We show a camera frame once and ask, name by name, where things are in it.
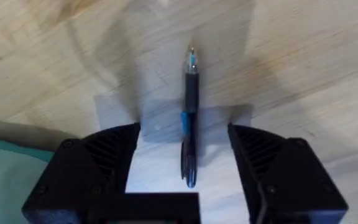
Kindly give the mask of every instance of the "teal cloth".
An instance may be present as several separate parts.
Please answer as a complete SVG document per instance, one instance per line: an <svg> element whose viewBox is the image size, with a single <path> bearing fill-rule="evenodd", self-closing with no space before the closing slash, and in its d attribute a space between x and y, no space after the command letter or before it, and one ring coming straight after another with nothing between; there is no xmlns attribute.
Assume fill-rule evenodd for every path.
<svg viewBox="0 0 358 224"><path fill-rule="evenodd" d="M0 141L0 223L27 223L21 207L52 156Z"/></svg>
<svg viewBox="0 0 358 224"><path fill-rule="evenodd" d="M21 147L6 141L0 141L0 149L32 156L45 162L49 162L53 156L53 152Z"/></svg>

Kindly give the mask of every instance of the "wooden surface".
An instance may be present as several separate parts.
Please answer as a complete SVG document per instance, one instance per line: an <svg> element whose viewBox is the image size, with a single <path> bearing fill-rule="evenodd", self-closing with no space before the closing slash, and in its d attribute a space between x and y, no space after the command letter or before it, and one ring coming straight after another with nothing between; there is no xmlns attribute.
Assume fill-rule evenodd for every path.
<svg viewBox="0 0 358 224"><path fill-rule="evenodd" d="M343 223L358 223L355 0L0 0L0 138L51 150L140 117L127 191L189 191L179 112L190 43L203 76L203 223L247 223L233 111L306 138L349 203Z"/></svg>

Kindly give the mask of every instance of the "screw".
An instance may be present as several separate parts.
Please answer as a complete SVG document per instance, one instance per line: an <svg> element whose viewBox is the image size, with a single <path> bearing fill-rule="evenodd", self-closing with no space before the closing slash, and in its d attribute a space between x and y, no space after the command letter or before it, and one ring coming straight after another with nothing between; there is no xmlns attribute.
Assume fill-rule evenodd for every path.
<svg viewBox="0 0 358 224"><path fill-rule="evenodd" d="M295 143L296 143L298 146L301 146L301 147L306 146L306 141L303 140L303 139L297 139L297 140L295 141Z"/></svg>
<svg viewBox="0 0 358 224"><path fill-rule="evenodd" d="M64 147L64 148L69 148L69 147L72 147L74 144L73 144L73 141L71 141L71 140L65 140L65 141L63 141L63 143L62 143L62 146Z"/></svg>
<svg viewBox="0 0 358 224"><path fill-rule="evenodd" d="M326 192L328 192L328 193L333 193L334 192L334 189L328 184L325 184L323 187L324 187L324 190Z"/></svg>
<svg viewBox="0 0 358 224"><path fill-rule="evenodd" d="M92 194L100 194L101 192L102 192L102 187L100 187L99 185L96 185L91 189Z"/></svg>
<svg viewBox="0 0 358 224"><path fill-rule="evenodd" d="M48 187L46 185L41 185L37 188L37 190L35 191L35 193L37 195L43 195L48 191Z"/></svg>
<svg viewBox="0 0 358 224"><path fill-rule="evenodd" d="M275 194L277 192L277 189L272 185L268 185L266 186L266 191L270 194Z"/></svg>

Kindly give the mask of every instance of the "pen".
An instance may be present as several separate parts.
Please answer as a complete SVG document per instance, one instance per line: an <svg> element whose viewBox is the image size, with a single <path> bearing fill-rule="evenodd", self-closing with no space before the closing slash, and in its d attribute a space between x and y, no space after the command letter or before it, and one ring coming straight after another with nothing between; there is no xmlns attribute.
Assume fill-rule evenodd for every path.
<svg viewBox="0 0 358 224"><path fill-rule="evenodd" d="M181 144L181 177L186 179L189 188L195 186L197 176L199 82L197 56L192 47L186 59L185 100L181 114L184 132Z"/></svg>

